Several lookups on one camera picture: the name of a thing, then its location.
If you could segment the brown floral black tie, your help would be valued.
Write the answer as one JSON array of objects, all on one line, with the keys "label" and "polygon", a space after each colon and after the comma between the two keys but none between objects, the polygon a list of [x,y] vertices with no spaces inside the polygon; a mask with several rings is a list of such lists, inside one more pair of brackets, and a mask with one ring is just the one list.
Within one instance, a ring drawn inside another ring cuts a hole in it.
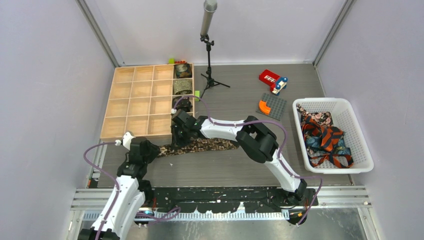
[{"label": "brown floral black tie", "polygon": [[207,151],[225,151],[236,150],[240,145],[236,141],[223,138],[195,139],[186,146],[176,146],[175,144],[166,144],[159,147],[158,158],[178,156],[189,153],[207,152]]}]

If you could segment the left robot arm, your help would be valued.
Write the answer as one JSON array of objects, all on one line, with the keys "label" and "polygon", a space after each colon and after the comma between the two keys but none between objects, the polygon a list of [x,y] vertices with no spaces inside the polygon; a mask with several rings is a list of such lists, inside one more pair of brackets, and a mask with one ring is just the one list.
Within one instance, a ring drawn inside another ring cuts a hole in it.
[{"label": "left robot arm", "polygon": [[140,207],[154,199],[150,181],[145,180],[148,165],[159,155],[160,148],[143,136],[126,132],[113,142],[128,150],[124,162],[113,177],[114,188],[100,216],[89,229],[82,229],[79,240],[124,240]]}]

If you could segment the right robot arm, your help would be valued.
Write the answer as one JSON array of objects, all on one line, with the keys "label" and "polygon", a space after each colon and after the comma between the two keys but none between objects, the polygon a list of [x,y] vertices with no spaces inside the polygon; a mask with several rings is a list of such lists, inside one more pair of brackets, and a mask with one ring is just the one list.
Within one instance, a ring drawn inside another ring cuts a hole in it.
[{"label": "right robot arm", "polygon": [[225,121],[209,116],[195,118],[183,109],[172,109],[171,121],[176,125],[176,143],[182,146],[192,139],[224,139],[236,142],[253,161],[264,164],[285,191],[291,205],[299,205],[306,197],[307,183],[296,174],[282,155],[277,136],[264,120],[248,116],[245,120]]}]

